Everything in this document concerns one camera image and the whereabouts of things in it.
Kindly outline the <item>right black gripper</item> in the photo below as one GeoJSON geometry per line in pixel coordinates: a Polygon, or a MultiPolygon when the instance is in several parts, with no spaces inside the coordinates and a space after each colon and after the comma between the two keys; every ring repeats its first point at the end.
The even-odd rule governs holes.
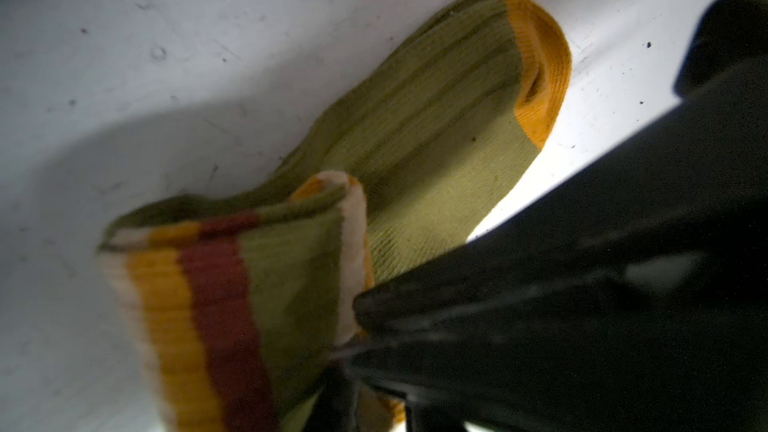
{"type": "Polygon", "coordinates": [[[716,0],[679,104],[360,296],[350,375],[515,431],[767,427],[767,0],[716,0]]]}

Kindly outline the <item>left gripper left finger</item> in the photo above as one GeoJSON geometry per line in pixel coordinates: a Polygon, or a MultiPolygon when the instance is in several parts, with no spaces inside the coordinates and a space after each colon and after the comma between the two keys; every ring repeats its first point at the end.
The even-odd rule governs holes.
{"type": "Polygon", "coordinates": [[[322,376],[320,394],[303,432],[356,432],[360,387],[344,370],[334,365],[322,376]]]}

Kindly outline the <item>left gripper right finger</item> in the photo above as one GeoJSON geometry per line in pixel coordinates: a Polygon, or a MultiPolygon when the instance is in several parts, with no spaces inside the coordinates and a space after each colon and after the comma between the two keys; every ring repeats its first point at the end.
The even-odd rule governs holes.
{"type": "Polygon", "coordinates": [[[467,432],[460,416],[461,409],[455,410],[456,401],[409,400],[405,402],[406,430],[408,432],[467,432]]]}

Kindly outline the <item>olive striped sock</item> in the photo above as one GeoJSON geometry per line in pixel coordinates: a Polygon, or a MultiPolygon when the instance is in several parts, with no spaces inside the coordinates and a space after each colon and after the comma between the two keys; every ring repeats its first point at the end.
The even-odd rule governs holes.
{"type": "Polygon", "coordinates": [[[165,431],[300,431],[362,292],[462,246],[546,143],[571,75],[533,0],[456,0],[271,176],[110,224],[96,254],[165,431]]]}

